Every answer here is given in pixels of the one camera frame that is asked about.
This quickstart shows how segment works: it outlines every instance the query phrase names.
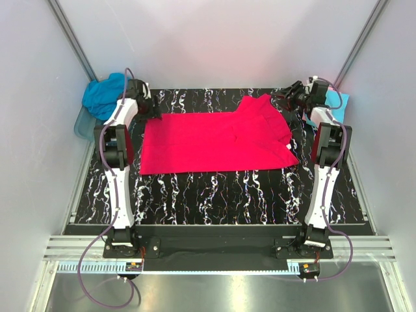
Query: blue cloth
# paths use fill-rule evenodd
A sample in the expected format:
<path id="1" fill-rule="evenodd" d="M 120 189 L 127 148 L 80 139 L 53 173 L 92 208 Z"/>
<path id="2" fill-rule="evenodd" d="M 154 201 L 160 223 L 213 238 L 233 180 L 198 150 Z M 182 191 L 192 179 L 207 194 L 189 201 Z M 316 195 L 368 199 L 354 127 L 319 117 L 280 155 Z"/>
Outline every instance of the blue cloth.
<path id="1" fill-rule="evenodd" d="M 112 73 L 107 80 L 91 81 L 83 96 L 83 105 L 97 119 L 106 121 L 116 109 L 117 99 L 124 89 L 124 75 Z"/>
<path id="2" fill-rule="evenodd" d="M 343 106 L 340 109 L 333 109 L 331 110 L 331 112 L 337 121 L 344 122 L 345 108 L 346 108 L 346 105 L 348 104 L 348 99 L 350 98 L 350 96 L 348 94 L 341 93 L 341 97 L 343 99 Z M 333 90 L 328 90 L 326 92 L 325 104 L 328 105 L 329 107 L 338 107 L 340 104 L 338 93 Z M 306 117 L 306 123 L 308 125 L 311 125 L 313 127 L 317 126 L 315 125 L 315 123 L 309 120 L 307 116 L 305 117 Z"/>

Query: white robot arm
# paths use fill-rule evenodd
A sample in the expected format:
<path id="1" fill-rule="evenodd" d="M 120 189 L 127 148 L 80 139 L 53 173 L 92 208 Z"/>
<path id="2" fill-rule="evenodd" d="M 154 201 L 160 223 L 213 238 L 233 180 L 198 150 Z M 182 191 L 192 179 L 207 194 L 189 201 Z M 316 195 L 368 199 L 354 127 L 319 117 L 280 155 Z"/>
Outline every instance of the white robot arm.
<path id="1" fill-rule="evenodd" d="M 305 86 L 297 81 L 274 94 L 281 107 L 288 111 L 301 108 L 304 115 L 318 127 L 311 153 L 312 161 L 315 163 L 315 182 L 309 210 L 304 226 L 295 240 L 290 246 L 279 249 L 283 251 L 277 254 L 280 259 L 311 257 L 317 252 L 320 252 L 321 258 L 333 256 L 332 251 L 325 254 L 325 250 L 331 248 L 329 248 L 329 230 L 324 214 L 329 220 L 333 188 L 339 171 L 348 157 L 352 128 L 349 126 L 341 128 L 330 108 L 325 105 L 328 87 L 327 81 L 315 76 L 309 78 L 309 83 Z M 338 158 L 338 163 L 330 170 Z"/>
<path id="2" fill-rule="evenodd" d="M 114 253 L 119 251 L 136 251 L 140 248 L 135 235 L 135 219 L 130 205 L 129 173 L 133 163 L 134 151 L 128 133 L 133 121 L 161 118 L 157 98 L 152 99 L 147 83 L 138 79 L 128 82 L 124 99 L 117 101 L 117 106 L 104 125 L 94 129 L 96 139 L 96 155 L 102 162 L 99 152 L 99 137 L 104 127 L 103 155 L 110 170 L 105 168 L 105 175 L 110 189 L 111 223 L 112 229 L 107 235 L 106 246 Z"/>

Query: floor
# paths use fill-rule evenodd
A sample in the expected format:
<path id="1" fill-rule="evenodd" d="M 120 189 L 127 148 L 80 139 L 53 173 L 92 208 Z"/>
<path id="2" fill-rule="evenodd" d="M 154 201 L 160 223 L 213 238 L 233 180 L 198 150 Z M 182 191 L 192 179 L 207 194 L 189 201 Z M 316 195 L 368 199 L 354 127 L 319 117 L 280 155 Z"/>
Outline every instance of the floor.
<path id="1" fill-rule="evenodd" d="M 258 97 L 272 89 L 154 90 L 163 112 L 232 112 L 243 96 Z M 299 224 L 313 189 L 310 159 L 315 136 L 297 113 L 283 111 L 291 128 L 292 152 L 300 164 L 281 170 L 139 175 L 145 124 L 133 121 L 129 132 L 135 149 L 130 173 L 131 205 L 137 224 Z M 93 155 L 79 202 L 76 224 L 110 222 L 109 189 Z M 362 224 L 350 172 L 339 174 L 332 198 L 331 221 Z"/>
<path id="2" fill-rule="evenodd" d="M 339 271 L 323 263 L 322 276 Z M 130 287 L 106 274 L 84 274 L 85 286 L 97 300 L 120 305 Z M 393 312 L 377 263 L 352 263 L 348 273 L 331 281 L 299 282 L 293 276 L 143 275 L 134 279 L 141 293 L 122 311 L 338 311 Z M 83 296 L 76 274 L 57 274 L 46 311 L 106 311 Z"/>

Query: gray wall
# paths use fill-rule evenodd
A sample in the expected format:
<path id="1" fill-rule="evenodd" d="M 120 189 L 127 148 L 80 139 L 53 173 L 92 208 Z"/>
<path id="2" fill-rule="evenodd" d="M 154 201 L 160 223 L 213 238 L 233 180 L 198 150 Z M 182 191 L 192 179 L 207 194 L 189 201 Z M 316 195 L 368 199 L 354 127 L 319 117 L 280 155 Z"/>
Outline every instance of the gray wall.
<path id="1" fill-rule="evenodd" d="M 378 231 L 390 236 L 416 306 L 416 2 L 391 1 L 341 90 Z"/>
<path id="2" fill-rule="evenodd" d="M 0 29 L 0 310 L 24 311 L 86 147 L 72 129 L 88 81 L 46 1 L 1 1 Z"/>
<path id="3" fill-rule="evenodd" d="M 98 77 L 129 66 L 155 88 L 335 79 L 375 2 L 60 0 Z"/>

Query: black mounting bracket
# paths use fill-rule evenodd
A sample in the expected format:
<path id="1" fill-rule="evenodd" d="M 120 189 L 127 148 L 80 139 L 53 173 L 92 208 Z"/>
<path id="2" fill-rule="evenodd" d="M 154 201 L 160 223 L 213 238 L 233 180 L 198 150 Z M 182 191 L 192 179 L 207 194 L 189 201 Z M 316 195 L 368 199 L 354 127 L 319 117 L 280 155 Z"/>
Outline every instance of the black mounting bracket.
<path id="1" fill-rule="evenodd" d="M 144 248 L 144 258 L 155 259 L 159 257 L 160 245 L 160 239 L 138 236 L 134 227 L 112 228 L 107 232 L 103 257 L 115 259 L 141 258 L 143 257 L 142 248 Z"/>
<path id="2" fill-rule="evenodd" d="M 350 141 L 352 128 L 345 126 L 346 133 L 338 125 L 330 123 L 320 123 L 315 141 L 313 141 L 311 159 L 315 164 L 320 166 L 331 166 L 338 158 L 341 152 L 343 137 L 346 135 L 346 146 L 344 155 L 337 163 L 336 168 L 340 169 L 346 163 L 348 151 L 350 150 Z"/>
<path id="3" fill-rule="evenodd" d="M 99 153 L 99 136 L 104 125 L 97 125 L 94 128 L 94 138 L 96 141 L 96 156 L 102 163 Z M 104 133 L 103 152 L 106 162 L 111 168 L 124 170 L 126 166 L 133 163 L 134 151 L 130 135 L 125 125 L 111 125 Z"/>
<path id="4" fill-rule="evenodd" d="M 278 259 L 333 259 L 330 232 L 304 225 L 294 239 L 275 239 L 274 247 Z"/>

